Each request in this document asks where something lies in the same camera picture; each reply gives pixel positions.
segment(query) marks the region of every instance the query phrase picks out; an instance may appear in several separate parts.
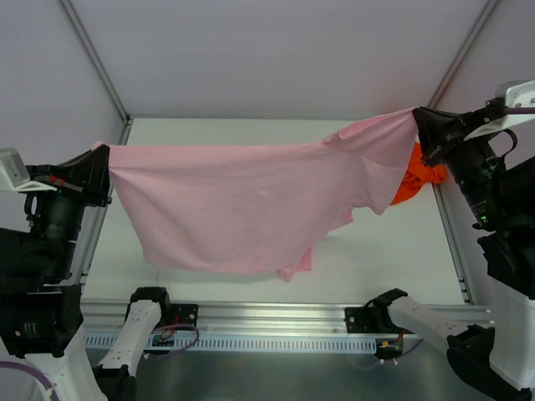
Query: white table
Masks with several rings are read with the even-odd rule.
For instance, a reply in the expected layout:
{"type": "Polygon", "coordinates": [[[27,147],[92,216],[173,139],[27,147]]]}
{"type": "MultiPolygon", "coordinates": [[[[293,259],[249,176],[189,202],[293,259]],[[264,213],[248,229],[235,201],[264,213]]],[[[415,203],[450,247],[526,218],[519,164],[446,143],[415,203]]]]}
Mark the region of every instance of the white table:
{"type": "MultiPolygon", "coordinates": [[[[130,145],[280,145],[321,140],[347,121],[136,119],[130,145]]],[[[391,288],[427,304],[462,304],[435,196],[426,185],[382,216],[354,210],[354,223],[313,249],[313,270],[284,282],[276,272],[251,277],[183,272],[144,262],[119,199],[109,206],[86,298],[127,299],[137,288],[164,286],[192,302],[362,303],[391,288]]]]}

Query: orange cloth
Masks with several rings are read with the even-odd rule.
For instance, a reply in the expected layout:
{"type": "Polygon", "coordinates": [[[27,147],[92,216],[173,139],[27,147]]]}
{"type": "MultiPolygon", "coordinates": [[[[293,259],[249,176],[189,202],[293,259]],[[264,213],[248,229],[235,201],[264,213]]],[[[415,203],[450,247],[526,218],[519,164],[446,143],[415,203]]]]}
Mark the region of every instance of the orange cloth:
{"type": "Polygon", "coordinates": [[[437,167],[426,167],[422,164],[421,157],[420,144],[415,144],[415,147],[412,150],[412,155],[410,155],[409,166],[401,181],[398,193],[395,194],[392,205],[396,205],[412,198],[426,182],[440,184],[447,178],[448,174],[442,165],[438,165],[437,167]]]}

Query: gray floor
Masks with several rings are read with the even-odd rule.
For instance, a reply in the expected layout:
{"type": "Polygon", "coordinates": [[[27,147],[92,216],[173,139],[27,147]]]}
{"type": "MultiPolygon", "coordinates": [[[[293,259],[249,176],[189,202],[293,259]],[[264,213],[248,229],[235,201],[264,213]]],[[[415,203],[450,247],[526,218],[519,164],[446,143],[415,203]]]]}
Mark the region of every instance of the gray floor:
{"type": "MultiPolygon", "coordinates": [[[[93,365],[104,351],[89,350],[93,365]]],[[[368,367],[369,355],[201,353],[141,361],[138,401],[483,401],[423,344],[398,366],[368,367]]]]}

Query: perforated white strip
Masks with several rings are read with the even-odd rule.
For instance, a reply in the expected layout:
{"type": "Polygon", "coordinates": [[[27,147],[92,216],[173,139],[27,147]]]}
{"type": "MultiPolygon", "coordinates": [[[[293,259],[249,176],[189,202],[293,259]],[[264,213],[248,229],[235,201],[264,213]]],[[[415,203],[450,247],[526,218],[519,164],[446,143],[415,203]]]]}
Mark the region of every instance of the perforated white strip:
{"type": "MultiPolygon", "coordinates": [[[[147,341],[146,350],[170,351],[185,347],[193,336],[189,333],[175,333],[166,339],[166,345],[154,346],[154,336],[147,341]]],[[[118,334],[110,332],[88,332],[85,347],[109,349],[115,343],[118,334]]],[[[234,351],[265,353],[375,353],[377,348],[373,338],[295,338],[295,337],[260,337],[260,336],[201,336],[191,351],[234,351]]]]}

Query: pink towel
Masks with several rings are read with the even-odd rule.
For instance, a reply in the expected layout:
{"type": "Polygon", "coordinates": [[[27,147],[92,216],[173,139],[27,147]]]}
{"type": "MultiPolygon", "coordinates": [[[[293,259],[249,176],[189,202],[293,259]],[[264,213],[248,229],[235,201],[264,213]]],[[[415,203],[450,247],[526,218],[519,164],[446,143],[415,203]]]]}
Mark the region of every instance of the pink towel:
{"type": "Polygon", "coordinates": [[[353,207],[385,211],[415,136],[404,110],[308,145],[112,145],[110,174],[150,264],[289,281],[353,207]]]}

